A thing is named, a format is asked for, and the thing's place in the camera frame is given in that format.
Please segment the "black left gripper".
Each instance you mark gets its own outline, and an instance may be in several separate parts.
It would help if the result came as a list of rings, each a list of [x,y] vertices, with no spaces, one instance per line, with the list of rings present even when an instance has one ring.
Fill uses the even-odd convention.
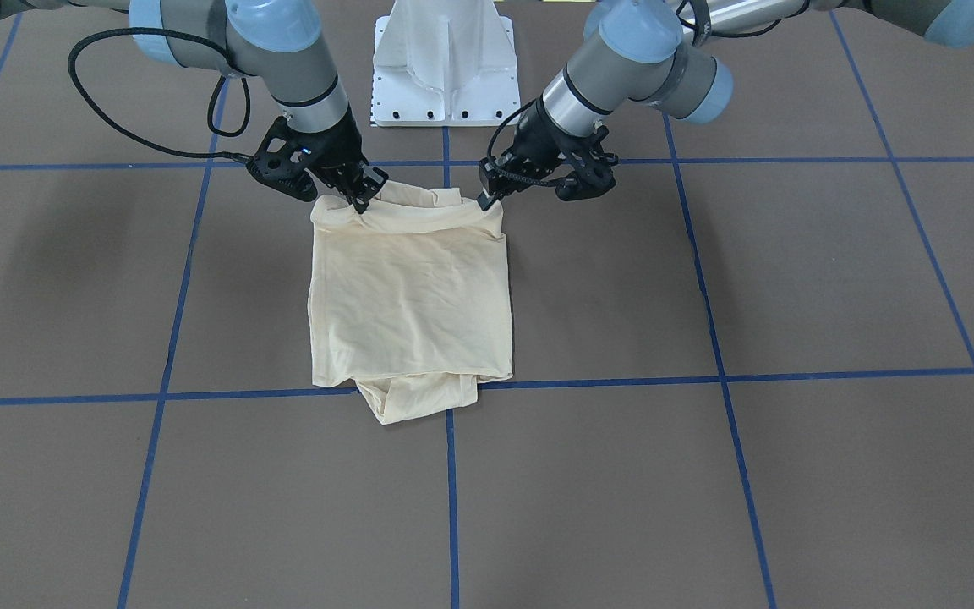
[[[617,185],[619,157],[603,149],[610,129],[600,121],[592,134],[575,136],[557,127],[544,103],[527,101],[495,128],[479,159],[482,211],[528,188],[554,190],[558,200],[598,198]]]

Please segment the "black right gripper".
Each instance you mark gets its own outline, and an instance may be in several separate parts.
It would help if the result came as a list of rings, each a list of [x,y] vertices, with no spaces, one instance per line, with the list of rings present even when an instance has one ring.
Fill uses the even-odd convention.
[[[389,182],[389,173],[371,166],[364,157],[362,135],[352,114],[317,134],[295,130],[286,117],[276,118],[246,169],[259,184],[305,203],[320,196],[318,179],[347,198],[359,215]]]

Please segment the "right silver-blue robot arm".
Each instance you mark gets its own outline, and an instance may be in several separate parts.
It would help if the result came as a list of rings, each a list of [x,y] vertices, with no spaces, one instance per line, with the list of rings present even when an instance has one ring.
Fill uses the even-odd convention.
[[[317,184],[362,213],[386,184],[362,135],[309,1],[131,1],[129,23],[147,57],[258,77],[281,108],[246,161],[259,184],[310,203]]]

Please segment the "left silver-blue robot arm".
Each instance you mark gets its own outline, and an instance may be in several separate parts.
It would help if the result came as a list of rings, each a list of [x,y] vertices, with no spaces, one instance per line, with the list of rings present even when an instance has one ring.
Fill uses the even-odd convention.
[[[614,188],[618,158],[604,150],[606,119],[634,102],[704,124],[733,96],[733,74],[703,49],[708,40],[758,37],[808,11],[841,1],[600,1],[585,20],[583,43],[537,99],[514,112],[514,138],[479,162],[487,211],[528,188],[564,201]]]

